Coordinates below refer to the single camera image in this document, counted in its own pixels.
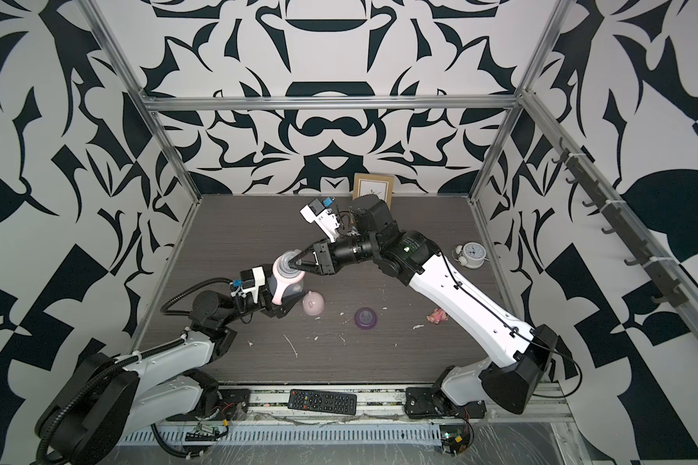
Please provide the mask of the clear baby bottle body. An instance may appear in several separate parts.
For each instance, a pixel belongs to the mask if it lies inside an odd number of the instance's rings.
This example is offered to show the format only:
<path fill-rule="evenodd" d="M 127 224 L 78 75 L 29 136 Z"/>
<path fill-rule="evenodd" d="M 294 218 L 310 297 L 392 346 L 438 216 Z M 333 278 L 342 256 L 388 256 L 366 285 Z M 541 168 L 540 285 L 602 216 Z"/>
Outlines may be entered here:
<path fill-rule="evenodd" d="M 270 285 L 271 301 L 275 304 L 281 304 L 287 296 L 299 293 L 302 290 L 302 281 L 304 280 L 304 271 L 297 271 L 289 267 L 289 260 L 293 258 L 299 249 L 287 251 L 279 256 L 274 262 L 271 272 L 273 275 L 273 284 Z"/>

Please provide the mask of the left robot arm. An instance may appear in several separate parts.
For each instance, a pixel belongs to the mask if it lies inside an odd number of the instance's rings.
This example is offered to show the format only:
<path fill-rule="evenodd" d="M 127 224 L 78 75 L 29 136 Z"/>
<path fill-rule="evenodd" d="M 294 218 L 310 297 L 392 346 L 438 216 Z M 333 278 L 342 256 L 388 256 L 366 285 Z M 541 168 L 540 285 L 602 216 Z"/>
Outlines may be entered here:
<path fill-rule="evenodd" d="M 202 368 L 232 346 L 237 334 L 228 325 L 256 312 L 282 318 L 305 295 L 301 281 L 273 277 L 251 290 L 215 277 L 177 294 L 163 304 L 163 315 L 178 315 L 174 304 L 195 298 L 183 314 L 189 325 L 177 338 L 126 356 L 98 353 L 79 365 L 36 423 L 36 463 L 96 464 L 143 427 L 179 415 L 219 417 L 219 383 Z"/>

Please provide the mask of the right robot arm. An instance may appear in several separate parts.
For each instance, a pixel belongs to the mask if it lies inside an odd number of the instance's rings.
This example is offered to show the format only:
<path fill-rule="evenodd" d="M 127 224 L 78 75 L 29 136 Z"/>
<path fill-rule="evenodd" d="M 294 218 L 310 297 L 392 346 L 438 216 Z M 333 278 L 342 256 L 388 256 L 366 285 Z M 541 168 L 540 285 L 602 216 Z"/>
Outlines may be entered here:
<path fill-rule="evenodd" d="M 301 215 L 325 238 L 293 255 L 290 269 L 329 276 L 347 265 L 372 262 L 445 311 L 485 350 L 486 360 L 443 373 L 436 401 L 463 407 L 488 398 L 520 415 L 536 397 L 552 359 L 568 360 L 556 348 L 558 335 L 550 327 L 533 327 L 503 309 L 468 281 L 434 241 L 401 230 L 376 195 L 354 199 L 345 211 L 335 209 L 331 198 L 316 198 Z"/>

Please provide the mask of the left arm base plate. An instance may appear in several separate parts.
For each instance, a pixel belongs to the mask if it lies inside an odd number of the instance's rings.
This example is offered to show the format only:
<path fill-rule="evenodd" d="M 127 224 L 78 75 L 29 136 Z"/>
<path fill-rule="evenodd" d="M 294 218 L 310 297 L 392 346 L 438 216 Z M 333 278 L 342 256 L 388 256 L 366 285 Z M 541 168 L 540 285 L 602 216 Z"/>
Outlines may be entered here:
<path fill-rule="evenodd" d="M 203 394 L 194 416 L 199 420 L 242 420 L 249 411 L 250 389 L 211 389 Z"/>

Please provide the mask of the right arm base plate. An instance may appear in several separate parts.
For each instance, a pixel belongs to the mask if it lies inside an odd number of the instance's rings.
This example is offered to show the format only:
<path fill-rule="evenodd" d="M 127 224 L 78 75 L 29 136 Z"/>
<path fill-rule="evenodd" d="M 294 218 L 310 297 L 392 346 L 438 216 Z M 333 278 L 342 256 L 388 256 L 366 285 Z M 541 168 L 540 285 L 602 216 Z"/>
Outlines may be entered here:
<path fill-rule="evenodd" d="M 403 411 L 411 420 L 482 420 L 488 412 L 484 401 L 473 401 L 465 406 L 458 406 L 440 389 L 433 387 L 408 387 L 405 390 Z"/>

